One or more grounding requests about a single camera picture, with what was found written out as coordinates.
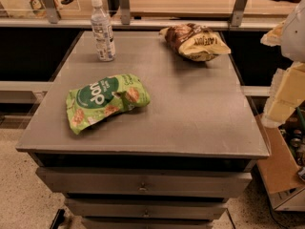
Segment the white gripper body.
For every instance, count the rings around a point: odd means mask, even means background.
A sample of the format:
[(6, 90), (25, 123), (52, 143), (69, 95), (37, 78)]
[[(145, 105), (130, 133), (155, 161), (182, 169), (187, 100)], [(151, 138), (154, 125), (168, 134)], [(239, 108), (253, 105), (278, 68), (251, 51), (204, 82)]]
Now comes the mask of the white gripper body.
[(284, 23), (281, 53), (292, 61), (305, 62), (305, 0), (297, 4)]

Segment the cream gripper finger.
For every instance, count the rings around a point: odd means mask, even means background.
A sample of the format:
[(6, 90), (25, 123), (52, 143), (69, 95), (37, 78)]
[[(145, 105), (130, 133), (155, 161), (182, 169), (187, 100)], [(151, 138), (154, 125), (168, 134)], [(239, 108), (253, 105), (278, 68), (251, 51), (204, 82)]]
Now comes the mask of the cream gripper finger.
[(283, 27), (285, 25), (285, 21), (280, 22), (277, 26), (273, 29), (265, 33), (261, 39), (260, 43), (266, 46), (274, 47), (281, 45), (281, 36)]
[(262, 124), (277, 128), (305, 101), (305, 64), (294, 62), (287, 70), (277, 69), (267, 99)]

